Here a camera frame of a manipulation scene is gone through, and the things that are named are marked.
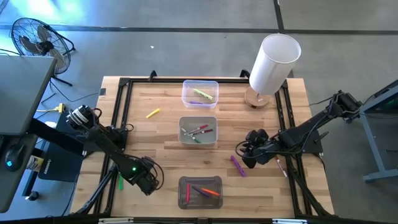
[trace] fan guard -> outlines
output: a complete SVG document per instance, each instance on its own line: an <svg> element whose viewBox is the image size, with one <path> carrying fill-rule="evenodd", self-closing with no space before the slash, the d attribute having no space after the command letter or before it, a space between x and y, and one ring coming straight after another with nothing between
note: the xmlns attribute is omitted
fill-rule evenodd
<svg viewBox="0 0 398 224"><path fill-rule="evenodd" d="M21 55L55 57L55 74L65 72L70 65L70 52L74 44L48 24L31 18L20 18L11 28L11 39ZM64 39L72 44L68 48Z"/></svg>

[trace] green marker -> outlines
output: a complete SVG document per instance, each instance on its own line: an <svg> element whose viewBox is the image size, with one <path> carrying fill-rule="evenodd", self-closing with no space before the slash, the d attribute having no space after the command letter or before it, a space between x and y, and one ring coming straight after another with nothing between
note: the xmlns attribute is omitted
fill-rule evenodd
<svg viewBox="0 0 398 224"><path fill-rule="evenodd" d="M208 95L208 94L206 94L206 93L204 93L204 92L202 92L202 91L200 91L200 90L193 89L193 91L194 91L195 93L199 93L199 94L201 94L202 96L204 96L204 97L208 98L209 100L212 100L212 99L213 99L213 97L212 97L212 96L210 96L210 95Z"/></svg>
<svg viewBox="0 0 398 224"><path fill-rule="evenodd" d="M123 177L120 173L119 173L119 190L123 190Z"/></svg>
<svg viewBox="0 0 398 224"><path fill-rule="evenodd" d="M196 143L201 143L199 140L197 140L195 137L193 137L193 134L188 133L188 131L186 131L185 129L181 128L181 130L186 133L188 136L190 136L192 138L192 140L194 140Z"/></svg>

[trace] computer mouse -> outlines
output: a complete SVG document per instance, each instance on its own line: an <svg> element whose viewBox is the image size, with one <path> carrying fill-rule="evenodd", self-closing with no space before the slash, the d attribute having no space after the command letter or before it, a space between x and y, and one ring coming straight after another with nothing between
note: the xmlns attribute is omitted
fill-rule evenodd
<svg viewBox="0 0 398 224"><path fill-rule="evenodd" d="M6 152L6 169L14 172L21 168L25 145L13 144Z"/></svg>

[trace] wooden lamp base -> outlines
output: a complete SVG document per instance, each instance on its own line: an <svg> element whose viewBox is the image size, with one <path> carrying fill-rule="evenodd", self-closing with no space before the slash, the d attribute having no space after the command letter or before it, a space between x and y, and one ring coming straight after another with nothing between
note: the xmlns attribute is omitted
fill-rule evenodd
<svg viewBox="0 0 398 224"><path fill-rule="evenodd" d="M262 108L268 104L270 95L258 95L251 87L244 93L244 101L252 108Z"/></svg>

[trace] marker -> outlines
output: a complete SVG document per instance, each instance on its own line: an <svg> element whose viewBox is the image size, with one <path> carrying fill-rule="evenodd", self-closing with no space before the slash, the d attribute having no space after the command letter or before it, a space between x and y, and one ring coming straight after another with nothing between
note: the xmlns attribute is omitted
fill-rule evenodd
<svg viewBox="0 0 398 224"><path fill-rule="evenodd" d="M284 170L284 168L280 164L280 160L279 160L278 156L275 156L275 160L276 160L276 163L278 163L278 166L281 169L281 171L284 173L285 177L287 177L286 171Z"/></svg>
<svg viewBox="0 0 398 224"><path fill-rule="evenodd" d="M204 130L204 131L199 131L198 133L193 133L193 135L197 135L197 134L205 134L205 133L209 133L212 132L212 129L208 129L208 130Z"/></svg>
<svg viewBox="0 0 398 224"><path fill-rule="evenodd" d="M199 140L197 140L195 137L193 137L193 134L188 134L188 132L187 132L185 129L183 129L183 128L181 128L181 130L182 130L185 134L187 134L188 136L190 136L196 143L201 143Z"/></svg>
<svg viewBox="0 0 398 224"><path fill-rule="evenodd" d="M212 100L212 99L213 99L213 97L212 97L212 96L210 96L210 95L208 95L208 94L206 94L206 93L204 93L204 92L202 92L202 91L200 91L200 90L193 89L193 91L194 91L195 93L199 93L199 94L201 94L202 96L204 96L204 97L208 98L209 100Z"/></svg>
<svg viewBox="0 0 398 224"><path fill-rule="evenodd" d="M219 193L214 192L214 191L209 190L209 189L206 189L206 188L203 188L203 187L201 188L201 190L204 191L204 192L210 193L210 194L212 194L212 195L215 195L215 196L220 196Z"/></svg>
<svg viewBox="0 0 398 224"><path fill-rule="evenodd" d="M123 190L123 177L121 173L119 173L119 190Z"/></svg>
<svg viewBox="0 0 398 224"><path fill-rule="evenodd" d="M199 130L201 130L201 129L203 129L203 128L207 128L207 126L208 126L208 124L205 124L205 125L203 125L203 126L200 126L199 128L196 128L196 129L194 129L194 130L188 132L188 134L194 133L195 131L199 131Z"/></svg>
<svg viewBox="0 0 398 224"><path fill-rule="evenodd" d="M239 165L239 162L236 160L236 158L234 156L231 156L231 160L232 162L234 162L236 168L238 168L239 173L241 174L242 177L246 176L246 173L244 172L244 170L242 169L241 165Z"/></svg>
<svg viewBox="0 0 398 224"><path fill-rule="evenodd" d="M197 192L199 192L201 195L205 196L205 197L210 197L210 196L211 196L211 195L209 195L208 193L206 193L206 192L200 190L197 186L192 186L192 188L193 188L194 190L196 190Z"/></svg>
<svg viewBox="0 0 398 224"><path fill-rule="evenodd" d="M159 108L157 108L157 109L156 109L156 110L154 110L152 113L148 114L148 115L146 116L146 118L147 118L147 119L148 119L148 118L150 118L151 116L153 116L153 115L157 114L159 111L160 111L160 109L159 109Z"/></svg>
<svg viewBox="0 0 398 224"><path fill-rule="evenodd" d="M196 101L189 101L190 104L204 104L204 103L200 103L200 102L196 102Z"/></svg>
<svg viewBox="0 0 398 224"><path fill-rule="evenodd" d="M190 188L189 188L190 184L187 184L187 197L186 197L186 202L189 203L189 196L190 196Z"/></svg>

